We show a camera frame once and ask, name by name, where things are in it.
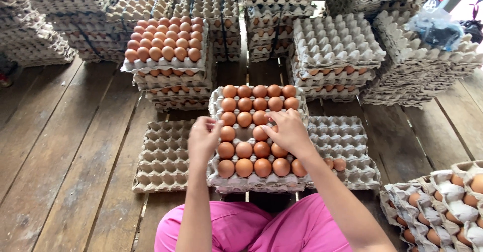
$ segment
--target wooden floor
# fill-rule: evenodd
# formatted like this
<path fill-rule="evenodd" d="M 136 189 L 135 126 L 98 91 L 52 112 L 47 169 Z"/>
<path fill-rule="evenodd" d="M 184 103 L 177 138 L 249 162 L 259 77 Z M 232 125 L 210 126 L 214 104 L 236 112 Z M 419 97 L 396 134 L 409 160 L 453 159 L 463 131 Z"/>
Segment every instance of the wooden floor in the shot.
<path fill-rule="evenodd" d="M 240 66 L 245 61 L 220 63 L 218 85 L 287 83 L 276 60 Z M 156 113 L 131 86 L 132 75 L 117 70 L 111 62 L 84 64 L 77 58 L 66 66 L 28 68 L 11 88 L 0 89 L 0 251 L 153 250 L 159 220 L 184 202 L 184 193 L 132 193 L 146 124 L 208 111 Z M 408 181 L 456 162 L 483 159 L 482 82 L 479 71 L 423 110 L 329 101 L 323 107 L 313 101 L 309 110 L 365 119 L 369 155 L 383 182 Z M 405 251 L 375 193 L 354 193 Z M 248 198 L 263 201 L 273 195 L 250 193 Z"/>

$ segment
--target person's left hand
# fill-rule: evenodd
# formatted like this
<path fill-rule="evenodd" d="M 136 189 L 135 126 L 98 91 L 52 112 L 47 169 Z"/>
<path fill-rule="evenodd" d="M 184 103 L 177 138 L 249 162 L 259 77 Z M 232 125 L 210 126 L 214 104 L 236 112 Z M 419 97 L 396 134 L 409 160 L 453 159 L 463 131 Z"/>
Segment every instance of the person's left hand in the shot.
<path fill-rule="evenodd" d="M 223 121 L 216 121 L 208 116 L 198 117 L 191 127 L 188 139 L 188 156 L 190 165 L 202 163 L 206 167 L 208 159 L 214 154 L 220 138 Z"/>

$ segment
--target person's right hand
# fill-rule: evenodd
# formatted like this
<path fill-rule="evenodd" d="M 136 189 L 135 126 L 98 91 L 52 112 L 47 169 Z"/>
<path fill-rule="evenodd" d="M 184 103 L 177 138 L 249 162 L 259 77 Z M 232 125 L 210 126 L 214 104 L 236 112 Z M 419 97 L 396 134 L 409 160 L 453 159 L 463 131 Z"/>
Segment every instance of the person's right hand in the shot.
<path fill-rule="evenodd" d="M 270 111 L 265 113 L 265 117 L 268 117 L 270 121 L 275 121 L 278 125 L 278 132 L 266 125 L 261 126 L 274 143 L 292 153 L 296 158 L 313 154 L 315 148 L 298 111 L 292 108 L 287 111 Z"/>

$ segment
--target hand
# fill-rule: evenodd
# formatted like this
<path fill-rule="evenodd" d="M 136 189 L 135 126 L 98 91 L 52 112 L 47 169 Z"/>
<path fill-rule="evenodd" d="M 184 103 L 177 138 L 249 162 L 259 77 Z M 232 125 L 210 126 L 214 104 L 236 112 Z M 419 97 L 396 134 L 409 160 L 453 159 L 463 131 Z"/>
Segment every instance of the hand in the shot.
<path fill-rule="evenodd" d="M 274 143 L 292 153 L 296 158 L 313 154 L 315 148 L 298 111 L 292 108 L 286 112 L 270 111 L 265 114 L 265 117 L 268 117 L 269 121 L 275 121 L 278 125 L 278 132 L 266 125 L 261 126 Z"/>
<path fill-rule="evenodd" d="M 216 121 L 208 116 L 198 117 L 191 127 L 188 139 L 188 156 L 190 165 L 193 162 L 208 164 L 220 138 L 223 121 Z"/>

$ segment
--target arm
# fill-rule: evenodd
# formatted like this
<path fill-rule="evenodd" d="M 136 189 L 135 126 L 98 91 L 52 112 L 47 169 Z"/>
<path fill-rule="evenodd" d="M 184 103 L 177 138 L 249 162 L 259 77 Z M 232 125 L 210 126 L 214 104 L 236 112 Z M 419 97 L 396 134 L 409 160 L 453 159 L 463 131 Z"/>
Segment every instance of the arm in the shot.
<path fill-rule="evenodd" d="M 395 251 L 376 219 L 326 166 L 315 150 L 299 113 L 288 109 L 287 112 L 269 112 L 266 116 L 277 123 L 279 131 L 267 126 L 263 126 L 263 130 L 276 144 L 302 162 L 353 251 Z"/>
<path fill-rule="evenodd" d="M 188 140 L 189 175 L 177 252 L 212 251 L 210 198 L 206 185 L 206 166 L 214 153 L 223 123 L 199 117 Z"/>

